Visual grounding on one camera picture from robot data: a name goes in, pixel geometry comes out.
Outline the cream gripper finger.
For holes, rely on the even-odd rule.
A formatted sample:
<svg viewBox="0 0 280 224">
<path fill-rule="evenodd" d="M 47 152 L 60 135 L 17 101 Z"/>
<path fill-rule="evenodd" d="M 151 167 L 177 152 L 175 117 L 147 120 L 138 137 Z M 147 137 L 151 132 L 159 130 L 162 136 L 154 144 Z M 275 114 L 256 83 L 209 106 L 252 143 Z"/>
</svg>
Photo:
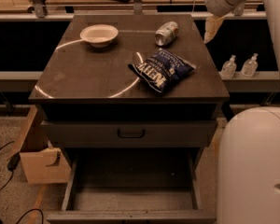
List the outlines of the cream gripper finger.
<svg viewBox="0 0 280 224">
<path fill-rule="evenodd" d="M 203 36 L 204 43 L 208 43 L 215 38 L 215 36 L 216 36 L 220 26 L 224 22 L 224 20 L 225 20 L 224 16 L 218 17 L 215 15 L 211 15 L 206 18 L 205 32 L 204 32 L 204 36 Z"/>
</svg>

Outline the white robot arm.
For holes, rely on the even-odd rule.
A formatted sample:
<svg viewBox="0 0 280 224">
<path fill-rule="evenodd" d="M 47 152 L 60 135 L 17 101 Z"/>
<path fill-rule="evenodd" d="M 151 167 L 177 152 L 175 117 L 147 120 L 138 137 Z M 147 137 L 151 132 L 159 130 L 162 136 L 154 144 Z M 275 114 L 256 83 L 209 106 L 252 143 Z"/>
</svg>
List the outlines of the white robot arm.
<svg viewBox="0 0 280 224">
<path fill-rule="evenodd" d="M 246 0 L 204 0 L 222 17 Z M 280 0 L 262 0 L 280 75 Z M 217 224 L 280 224 L 280 107 L 233 117 L 217 158 Z"/>
</svg>

